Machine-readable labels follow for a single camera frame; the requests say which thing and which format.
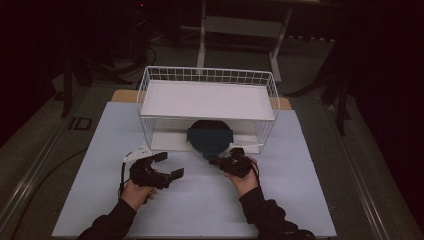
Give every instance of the black round object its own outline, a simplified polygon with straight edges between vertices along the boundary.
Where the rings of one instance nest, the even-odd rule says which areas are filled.
[[[205,159],[216,157],[230,146],[233,131],[223,121],[199,120],[187,130],[187,140]]]

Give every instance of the table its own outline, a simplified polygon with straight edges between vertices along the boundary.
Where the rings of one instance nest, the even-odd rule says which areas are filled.
[[[121,162],[143,139],[137,104],[131,103],[135,96],[136,91],[120,90],[107,104],[53,236],[78,236],[116,204]],[[281,124],[289,127],[278,127]],[[280,111],[267,144],[255,158],[265,197],[286,210],[287,220],[317,236],[336,235],[293,110]],[[185,176],[142,208],[130,237],[256,237],[257,230],[246,223],[233,186],[216,167],[191,152],[169,152],[168,160],[157,164],[161,172],[184,167]]]

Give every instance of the dark background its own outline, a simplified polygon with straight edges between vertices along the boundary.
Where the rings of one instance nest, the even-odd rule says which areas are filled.
[[[171,38],[178,39],[180,24],[200,23],[200,1],[155,2],[149,5],[144,1],[149,7],[146,14]],[[79,5],[53,0],[0,3],[0,146],[55,94],[51,80],[63,72],[66,39],[103,63],[111,63],[111,52],[128,50],[128,42],[122,41],[128,32],[118,30],[131,24],[130,5],[121,6],[117,0],[76,3]],[[99,18],[96,4],[102,7],[103,18]],[[249,11],[250,4],[244,9],[215,1],[211,11],[281,17],[281,9],[272,4],[253,4],[268,9],[262,16]],[[349,92],[356,97],[399,189],[424,229],[424,1],[367,1],[367,8],[350,15],[344,8],[296,5],[287,33],[303,36],[305,41],[311,37],[338,39],[323,74],[350,68]]]

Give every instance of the human hand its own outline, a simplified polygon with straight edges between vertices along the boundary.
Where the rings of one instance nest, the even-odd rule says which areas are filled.
[[[121,199],[128,203],[135,211],[138,211],[148,197],[153,200],[158,192],[153,187],[140,187],[131,179],[122,192]]]
[[[256,174],[255,172],[253,172],[253,171],[258,171],[258,169],[256,168],[257,161],[250,157],[249,159],[252,162],[254,162],[254,164],[252,164],[253,169],[251,169],[244,178],[239,178],[235,175],[225,173],[225,177],[230,179],[230,181],[234,184],[239,197],[242,197],[244,194],[246,194],[250,190],[259,186],[258,179],[256,178]]]

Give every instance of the person's arm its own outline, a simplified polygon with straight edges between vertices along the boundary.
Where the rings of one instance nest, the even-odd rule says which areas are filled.
[[[94,220],[92,226],[86,229],[78,240],[121,240],[127,235],[146,197],[153,199],[156,194],[154,188],[139,187],[129,180],[113,210],[108,215]]]
[[[228,173],[225,176],[236,188],[247,223],[257,227],[258,239],[315,239],[311,232],[299,230],[296,224],[286,221],[286,212],[275,200],[265,200],[253,169],[244,178]]]

